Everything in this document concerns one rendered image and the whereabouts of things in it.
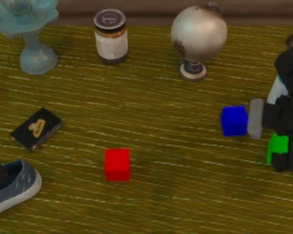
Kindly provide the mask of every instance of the blue cube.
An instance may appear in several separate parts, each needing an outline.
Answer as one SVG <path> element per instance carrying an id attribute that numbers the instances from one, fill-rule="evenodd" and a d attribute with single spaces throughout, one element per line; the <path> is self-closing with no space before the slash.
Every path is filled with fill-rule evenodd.
<path id="1" fill-rule="evenodd" d="M 244 106 L 223 107 L 220 124 L 225 137 L 245 136 L 248 127 L 248 113 Z"/>

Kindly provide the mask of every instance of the blue sneaker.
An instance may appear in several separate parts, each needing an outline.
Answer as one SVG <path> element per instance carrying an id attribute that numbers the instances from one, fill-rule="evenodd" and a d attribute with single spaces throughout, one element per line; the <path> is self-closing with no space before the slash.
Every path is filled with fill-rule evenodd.
<path id="1" fill-rule="evenodd" d="M 2 166 L 9 178 L 0 186 L 0 213 L 32 198 L 42 186 L 40 174 L 24 160 Z"/>

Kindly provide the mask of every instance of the wooden table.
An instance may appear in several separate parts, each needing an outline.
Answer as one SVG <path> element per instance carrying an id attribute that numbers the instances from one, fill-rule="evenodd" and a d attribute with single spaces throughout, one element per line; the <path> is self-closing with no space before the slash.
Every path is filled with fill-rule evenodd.
<path id="1" fill-rule="evenodd" d="M 169 28 L 130 28 L 130 57 L 99 62 L 91 28 L 47 28 L 59 55 L 19 69 L 21 39 L 0 35 L 0 160 L 24 158 L 41 192 L 0 215 L 0 234 L 293 234 L 293 173 L 265 164 L 267 140 L 224 138 L 226 105 L 266 98 L 293 28 L 231 27 L 199 83 L 179 78 Z M 35 153 L 9 133 L 40 107 L 65 121 Z M 129 183 L 106 183 L 104 150 L 129 148 Z"/>

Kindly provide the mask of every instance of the jar label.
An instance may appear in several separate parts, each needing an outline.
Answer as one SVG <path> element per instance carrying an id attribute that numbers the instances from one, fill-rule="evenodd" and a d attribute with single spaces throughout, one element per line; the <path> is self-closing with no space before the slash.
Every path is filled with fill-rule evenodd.
<path id="1" fill-rule="evenodd" d="M 118 38 L 105 38 L 94 32 L 98 54 L 108 60 L 119 59 L 128 52 L 127 31 Z"/>

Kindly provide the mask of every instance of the jar lid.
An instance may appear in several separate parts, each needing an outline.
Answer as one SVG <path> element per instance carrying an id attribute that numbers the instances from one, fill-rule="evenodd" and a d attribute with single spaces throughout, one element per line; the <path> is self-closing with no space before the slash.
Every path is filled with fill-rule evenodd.
<path id="1" fill-rule="evenodd" d="M 95 26 L 104 30 L 117 29 L 123 26 L 125 21 L 126 17 L 124 13 L 116 9 L 99 11 L 93 19 Z"/>

